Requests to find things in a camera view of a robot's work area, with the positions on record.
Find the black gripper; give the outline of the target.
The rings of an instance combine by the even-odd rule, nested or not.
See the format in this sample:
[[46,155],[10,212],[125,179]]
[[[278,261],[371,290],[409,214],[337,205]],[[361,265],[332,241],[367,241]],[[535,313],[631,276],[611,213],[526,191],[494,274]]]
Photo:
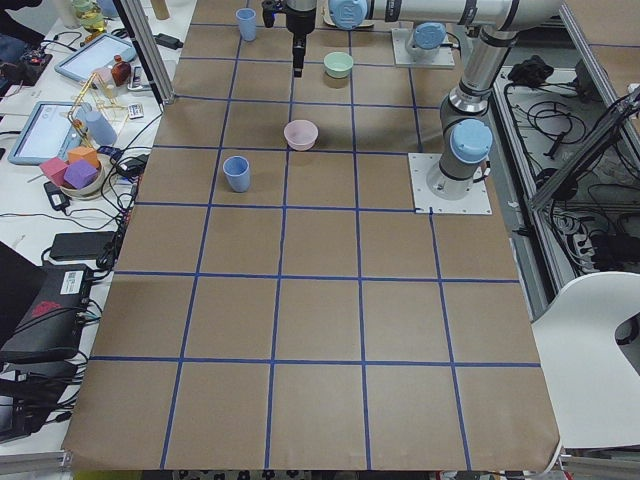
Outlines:
[[293,76],[301,77],[305,59],[305,36],[315,28],[316,0],[264,0],[262,18],[272,28],[277,14],[286,17],[286,28],[295,36],[292,41]]

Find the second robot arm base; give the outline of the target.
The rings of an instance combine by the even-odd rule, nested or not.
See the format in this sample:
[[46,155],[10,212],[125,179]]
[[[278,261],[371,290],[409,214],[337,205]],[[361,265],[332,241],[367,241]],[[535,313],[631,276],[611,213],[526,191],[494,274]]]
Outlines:
[[447,37],[446,27],[439,22],[415,24],[405,41],[407,53],[413,57],[436,53]]

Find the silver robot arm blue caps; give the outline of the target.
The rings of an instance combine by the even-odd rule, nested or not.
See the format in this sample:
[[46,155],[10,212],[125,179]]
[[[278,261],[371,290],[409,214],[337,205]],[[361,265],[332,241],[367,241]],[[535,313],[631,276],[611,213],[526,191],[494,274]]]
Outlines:
[[445,149],[434,169],[433,188],[442,193],[450,186],[464,188],[470,183],[491,149],[492,134],[481,117],[518,33],[547,21],[560,6],[559,1],[331,1],[329,13],[342,30],[353,30],[369,19],[480,28],[464,73],[440,109]]

